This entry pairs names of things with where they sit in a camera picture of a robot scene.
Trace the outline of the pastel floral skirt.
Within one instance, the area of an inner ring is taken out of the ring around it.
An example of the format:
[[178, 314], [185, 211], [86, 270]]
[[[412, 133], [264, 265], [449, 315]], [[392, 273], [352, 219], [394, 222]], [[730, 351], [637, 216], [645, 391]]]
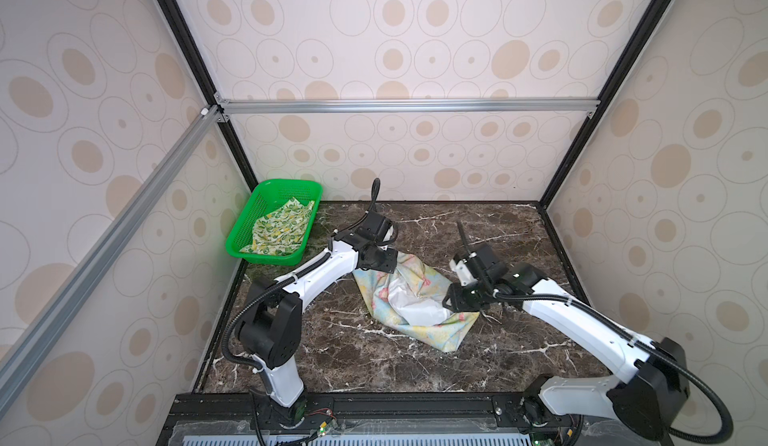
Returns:
[[357, 269], [353, 276], [375, 320], [441, 352], [457, 351], [479, 317], [445, 308], [451, 281], [413, 254], [400, 252], [393, 273]]

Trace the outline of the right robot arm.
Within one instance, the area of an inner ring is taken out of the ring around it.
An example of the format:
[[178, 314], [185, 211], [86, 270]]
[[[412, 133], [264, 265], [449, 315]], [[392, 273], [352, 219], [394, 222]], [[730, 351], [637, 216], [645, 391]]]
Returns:
[[508, 266], [488, 244], [464, 248], [450, 262], [457, 282], [443, 305], [453, 312], [479, 312], [508, 303], [546, 322], [597, 358], [609, 375], [562, 378], [541, 375], [526, 389], [521, 407], [535, 427], [555, 416], [583, 415], [620, 421], [635, 434], [662, 445], [690, 396], [681, 370], [681, 345], [655, 342], [595, 311], [562, 289], [540, 269]]

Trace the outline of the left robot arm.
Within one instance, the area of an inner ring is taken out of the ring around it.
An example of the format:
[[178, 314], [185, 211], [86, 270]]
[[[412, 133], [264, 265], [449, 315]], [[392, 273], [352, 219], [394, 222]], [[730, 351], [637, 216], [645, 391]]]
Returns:
[[267, 396], [291, 409], [303, 400], [295, 354], [302, 337], [303, 311], [320, 293], [356, 270], [392, 274], [398, 251], [398, 225], [368, 209], [348, 228], [336, 230], [324, 250], [293, 271], [251, 285], [243, 309], [227, 325], [224, 357], [253, 369]]

